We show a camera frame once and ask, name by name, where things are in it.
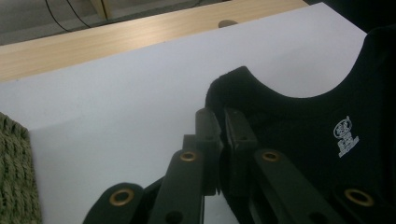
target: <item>white paper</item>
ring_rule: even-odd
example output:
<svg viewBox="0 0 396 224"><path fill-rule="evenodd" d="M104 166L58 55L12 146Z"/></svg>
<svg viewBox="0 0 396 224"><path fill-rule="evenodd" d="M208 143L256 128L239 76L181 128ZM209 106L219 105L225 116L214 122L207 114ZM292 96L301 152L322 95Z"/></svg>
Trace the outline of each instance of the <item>white paper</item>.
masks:
<svg viewBox="0 0 396 224"><path fill-rule="evenodd" d="M0 111L28 128L44 223L81 223L120 182L162 177L217 77L246 65L284 95L329 91L365 33L324 4L0 83ZM237 223L222 196L205 224Z"/></svg>

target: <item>green cloth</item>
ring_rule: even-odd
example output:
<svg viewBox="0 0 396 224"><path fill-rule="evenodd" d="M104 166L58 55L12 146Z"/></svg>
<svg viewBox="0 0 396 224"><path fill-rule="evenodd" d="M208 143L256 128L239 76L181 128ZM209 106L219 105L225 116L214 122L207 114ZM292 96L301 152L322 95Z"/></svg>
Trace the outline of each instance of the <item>green cloth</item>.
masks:
<svg viewBox="0 0 396 224"><path fill-rule="evenodd" d="M0 224L41 223L29 133L0 113Z"/></svg>

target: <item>black fabric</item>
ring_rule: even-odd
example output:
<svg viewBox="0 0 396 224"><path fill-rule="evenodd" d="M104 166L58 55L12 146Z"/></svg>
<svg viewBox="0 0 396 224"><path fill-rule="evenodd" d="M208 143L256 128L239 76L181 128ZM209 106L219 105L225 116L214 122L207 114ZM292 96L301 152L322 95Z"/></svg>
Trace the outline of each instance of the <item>black fabric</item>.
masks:
<svg viewBox="0 0 396 224"><path fill-rule="evenodd" d="M395 204L395 76L396 24L370 32L350 73L324 94L287 97L240 67L211 84L205 105L214 110L222 137L224 107L244 112L262 147L285 153L324 197L335 186L350 184ZM340 154L353 141L356 145ZM238 220L252 223L247 200L230 196L226 187L223 192Z"/></svg>
<svg viewBox="0 0 396 224"><path fill-rule="evenodd" d="M392 0L304 0L313 5L323 2L354 23L364 32L396 22L396 7Z"/></svg>

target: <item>brass grommet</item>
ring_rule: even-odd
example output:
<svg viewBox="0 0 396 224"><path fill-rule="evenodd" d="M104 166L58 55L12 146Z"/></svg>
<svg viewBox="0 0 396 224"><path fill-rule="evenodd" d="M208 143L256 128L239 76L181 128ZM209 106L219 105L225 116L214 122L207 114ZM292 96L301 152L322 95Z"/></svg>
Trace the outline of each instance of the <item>brass grommet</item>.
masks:
<svg viewBox="0 0 396 224"><path fill-rule="evenodd" d="M262 153L262 159L265 161L279 161L280 156L279 156L279 154L277 154L274 151L268 151L268 152Z"/></svg>
<svg viewBox="0 0 396 224"><path fill-rule="evenodd" d="M180 155L180 159L183 161L195 161L196 158L197 158L197 155L191 151L183 152Z"/></svg>
<svg viewBox="0 0 396 224"><path fill-rule="evenodd" d="M125 197L119 199L121 194L126 194ZM123 206L134 198L134 191L132 189L119 189L110 196L110 203L114 206Z"/></svg>
<svg viewBox="0 0 396 224"><path fill-rule="evenodd" d="M372 196L359 189L346 189L344 193L350 201L361 206L371 207L375 203Z"/></svg>

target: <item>cable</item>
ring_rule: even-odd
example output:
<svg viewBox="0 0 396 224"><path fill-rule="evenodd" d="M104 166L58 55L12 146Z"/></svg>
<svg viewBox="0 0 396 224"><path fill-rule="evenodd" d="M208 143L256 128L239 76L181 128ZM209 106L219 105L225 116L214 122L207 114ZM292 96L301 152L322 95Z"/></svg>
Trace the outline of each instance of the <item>cable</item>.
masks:
<svg viewBox="0 0 396 224"><path fill-rule="evenodd" d="M66 28L62 27L62 25L55 19L55 17L52 14L52 11L50 10L50 5L48 0L46 0L46 5L47 5L47 9L49 10L49 14L51 15L51 17L53 18L53 20L62 28L64 29L66 32L71 32L70 30L67 30Z"/></svg>
<svg viewBox="0 0 396 224"><path fill-rule="evenodd" d="M69 4L69 6L72 8L72 10L73 10L73 12L75 13L75 15L77 16L77 18L78 18L82 23L84 23L84 25L86 25L86 26L89 27L89 28L92 28L90 25L88 25L87 23L85 23L85 22L79 17L79 15L77 14L77 12L74 10L74 8L72 7L72 5L70 4L69 0L66 0L66 1L67 1L67 3Z"/></svg>

